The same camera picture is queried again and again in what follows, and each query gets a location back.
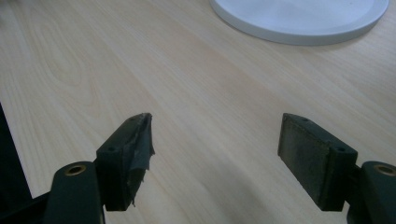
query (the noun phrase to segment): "light wood surface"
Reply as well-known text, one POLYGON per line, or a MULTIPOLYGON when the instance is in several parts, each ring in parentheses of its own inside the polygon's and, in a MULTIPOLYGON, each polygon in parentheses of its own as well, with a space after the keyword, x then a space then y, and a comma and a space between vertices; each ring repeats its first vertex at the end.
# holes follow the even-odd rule
POLYGON ((323 47, 245 35, 208 0, 0 0, 0 100, 34 196, 127 118, 157 154, 136 208, 107 223, 346 223, 276 155, 282 113, 364 161, 396 163, 396 6, 323 47))

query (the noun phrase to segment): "white plate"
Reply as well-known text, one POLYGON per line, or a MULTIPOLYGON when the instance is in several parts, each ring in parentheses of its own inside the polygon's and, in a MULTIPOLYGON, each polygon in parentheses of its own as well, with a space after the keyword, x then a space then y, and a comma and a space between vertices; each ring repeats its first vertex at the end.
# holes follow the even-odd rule
POLYGON ((231 26, 284 44, 328 45, 370 31, 389 0, 211 0, 231 26))

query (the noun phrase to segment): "black bracket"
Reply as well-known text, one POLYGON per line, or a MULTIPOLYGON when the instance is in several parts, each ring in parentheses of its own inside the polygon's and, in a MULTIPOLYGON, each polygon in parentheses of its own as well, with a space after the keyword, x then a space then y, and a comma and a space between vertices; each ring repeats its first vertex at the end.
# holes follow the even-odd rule
POLYGON ((367 161, 315 122, 284 114, 278 155, 322 211, 350 204, 349 224, 396 223, 396 167, 367 161))
POLYGON ((153 154, 151 115, 131 117, 96 151, 94 162, 61 168, 49 193, 0 211, 0 223, 105 223, 103 205, 107 211, 125 211, 134 203, 153 154))

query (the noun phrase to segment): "wooden table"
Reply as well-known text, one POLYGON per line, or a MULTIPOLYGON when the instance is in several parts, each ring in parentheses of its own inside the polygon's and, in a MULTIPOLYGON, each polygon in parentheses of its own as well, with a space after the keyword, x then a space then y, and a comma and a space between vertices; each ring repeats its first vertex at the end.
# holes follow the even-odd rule
POLYGON ((127 118, 153 115, 157 154, 136 208, 107 223, 346 223, 276 155, 282 114, 364 161, 396 163, 396 4, 367 35, 280 45, 200 0, 0 0, 0 100, 34 196, 127 118))

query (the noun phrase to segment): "screw hole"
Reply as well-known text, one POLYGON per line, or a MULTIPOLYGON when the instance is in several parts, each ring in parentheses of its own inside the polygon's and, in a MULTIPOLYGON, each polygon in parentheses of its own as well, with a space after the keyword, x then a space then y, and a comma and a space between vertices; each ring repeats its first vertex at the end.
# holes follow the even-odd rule
POLYGON ((391 167, 385 165, 376 165, 375 169, 383 175, 396 176, 396 170, 392 169, 391 167))
POLYGON ((79 175, 83 173, 87 167, 85 165, 74 165, 66 170, 65 175, 79 175))

